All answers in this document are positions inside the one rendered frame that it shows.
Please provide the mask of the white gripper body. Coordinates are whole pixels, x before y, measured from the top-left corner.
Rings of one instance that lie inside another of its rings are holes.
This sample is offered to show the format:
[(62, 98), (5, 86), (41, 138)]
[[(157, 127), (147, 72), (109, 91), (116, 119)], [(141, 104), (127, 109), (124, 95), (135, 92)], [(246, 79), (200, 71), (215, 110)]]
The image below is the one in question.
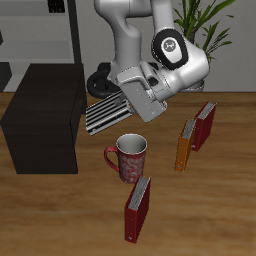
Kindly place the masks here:
[(154, 95), (139, 67), (131, 67), (117, 75), (118, 86), (144, 122), (149, 122), (167, 109), (165, 101)]

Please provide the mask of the black and white striped book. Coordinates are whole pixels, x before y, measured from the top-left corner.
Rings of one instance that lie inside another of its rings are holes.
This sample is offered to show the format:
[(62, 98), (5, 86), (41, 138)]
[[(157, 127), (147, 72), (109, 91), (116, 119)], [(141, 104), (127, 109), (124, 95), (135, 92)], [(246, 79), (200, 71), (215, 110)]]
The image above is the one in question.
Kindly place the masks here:
[(121, 94), (121, 91), (116, 92), (86, 109), (86, 130), (90, 135), (95, 135), (132, 115), (128, 100), (120, 106), (115, 105), (114, 101)]

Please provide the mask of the orange book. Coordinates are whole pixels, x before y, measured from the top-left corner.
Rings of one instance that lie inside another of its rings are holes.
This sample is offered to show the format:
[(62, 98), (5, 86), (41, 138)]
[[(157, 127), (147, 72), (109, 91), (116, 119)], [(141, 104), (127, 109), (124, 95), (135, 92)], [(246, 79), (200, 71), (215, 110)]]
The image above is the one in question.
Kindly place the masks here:
[(175, 170), (184, 172), (192, 149), (196, 120), (186, 118), (181, 133), (179, 134)]

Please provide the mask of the small red book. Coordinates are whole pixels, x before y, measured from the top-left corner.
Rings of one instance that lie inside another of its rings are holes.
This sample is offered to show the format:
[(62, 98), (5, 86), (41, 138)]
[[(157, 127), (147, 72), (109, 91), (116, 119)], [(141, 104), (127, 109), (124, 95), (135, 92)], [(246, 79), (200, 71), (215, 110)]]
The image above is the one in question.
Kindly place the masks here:
[(195, 116), (195, 132), (192, 150), (199, 151), (211, 133), (212, 123), (216, 110), (216, 103), (207, 101)]

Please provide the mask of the large red book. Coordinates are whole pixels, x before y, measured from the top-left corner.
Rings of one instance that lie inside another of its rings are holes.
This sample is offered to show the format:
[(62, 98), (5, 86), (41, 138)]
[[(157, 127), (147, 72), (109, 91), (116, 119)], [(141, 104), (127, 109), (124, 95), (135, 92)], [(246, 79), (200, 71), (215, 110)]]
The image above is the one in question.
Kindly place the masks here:
[(151, 178), (141, 176), (124, 208), (125, 240), (136, 243), (149, 210)]

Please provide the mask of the white background shelf unit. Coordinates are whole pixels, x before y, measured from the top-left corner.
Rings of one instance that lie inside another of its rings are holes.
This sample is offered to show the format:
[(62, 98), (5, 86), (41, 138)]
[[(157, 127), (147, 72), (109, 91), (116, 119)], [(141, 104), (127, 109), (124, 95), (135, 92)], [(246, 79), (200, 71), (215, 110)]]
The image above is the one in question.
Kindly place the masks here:
[(31, 63), (77, 63), (76, 0), (50, 13), (47, 0), (0, 0), (0, 92), (15, 92)]

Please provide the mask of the black box on shelf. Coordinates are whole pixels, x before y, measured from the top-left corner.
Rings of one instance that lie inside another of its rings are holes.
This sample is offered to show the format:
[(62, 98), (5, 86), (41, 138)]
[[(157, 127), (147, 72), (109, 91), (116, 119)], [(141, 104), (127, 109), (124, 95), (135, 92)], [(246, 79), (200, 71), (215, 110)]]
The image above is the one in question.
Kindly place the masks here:
[(64, 13), (64, 0), (47, 0), (48, 10), (50, 13)]

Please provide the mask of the red patterned mug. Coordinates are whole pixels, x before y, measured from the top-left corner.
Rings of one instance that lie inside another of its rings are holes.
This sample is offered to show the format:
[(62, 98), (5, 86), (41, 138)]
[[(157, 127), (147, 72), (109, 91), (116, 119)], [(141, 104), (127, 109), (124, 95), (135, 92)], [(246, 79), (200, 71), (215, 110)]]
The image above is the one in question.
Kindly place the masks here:
[[(147, 140), (139, 134), (124, 134), (120, 136), (115, 146), (108, 146), (104, 150), (106, 163), (119, 173), (120, 179), (127, 184), (134, 184), (138, 176), (143, 173), (147, 150)], [(114, 152), (118, 158), (115, 165), (108, 153)]]

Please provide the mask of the dark brown desk caddy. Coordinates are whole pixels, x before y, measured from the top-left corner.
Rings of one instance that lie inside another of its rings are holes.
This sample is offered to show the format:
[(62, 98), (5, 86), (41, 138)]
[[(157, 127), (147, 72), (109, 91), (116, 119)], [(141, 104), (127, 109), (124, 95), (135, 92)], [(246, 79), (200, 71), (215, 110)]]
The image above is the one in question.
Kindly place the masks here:
[(81, 64), (32, 64), (1, 121), (18, 174), (76, 174), (87, 99)]

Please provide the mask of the green pot plant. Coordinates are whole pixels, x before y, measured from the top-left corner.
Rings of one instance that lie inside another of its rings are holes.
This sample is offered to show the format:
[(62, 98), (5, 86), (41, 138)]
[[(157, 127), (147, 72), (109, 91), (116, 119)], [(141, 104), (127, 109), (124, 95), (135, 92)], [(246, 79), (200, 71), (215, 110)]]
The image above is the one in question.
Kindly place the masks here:
[(183, 36), (189, 42), (205, 52), (208, 64), (215, 60), (212, 53), (222, 46), (230, 45), (231, 41), (227, 40), (229, 28), (216, 35), (219, 21), (208, 27), (205, 24), (234, 2), (235, 0), (222, 0), (218, 3), (217, 0), (213, 0), (203, 10), (202, 0), (181, 0), (179, 5), (182, 11), (174, 9), (177, 14), (177, 19), (174, 22), (180, 27)]

